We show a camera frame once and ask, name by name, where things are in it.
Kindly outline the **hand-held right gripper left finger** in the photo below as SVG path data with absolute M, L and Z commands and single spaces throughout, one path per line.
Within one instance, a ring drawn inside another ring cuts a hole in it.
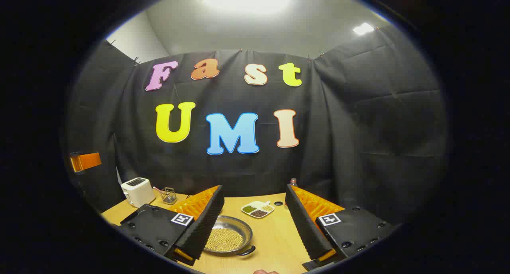
M 165 209 L 144 204 L 121 221 L 120 233 L 168 259 L 192 266 L 204 250 L 224 206 L 223 186 Z

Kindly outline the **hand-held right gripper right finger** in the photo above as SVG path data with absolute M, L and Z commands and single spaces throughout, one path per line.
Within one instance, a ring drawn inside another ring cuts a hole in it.
M 285 204 L 310 258 L 308 271 L 364 252 L 398 227 L 358 205 L 341 207 L 291 184 Z

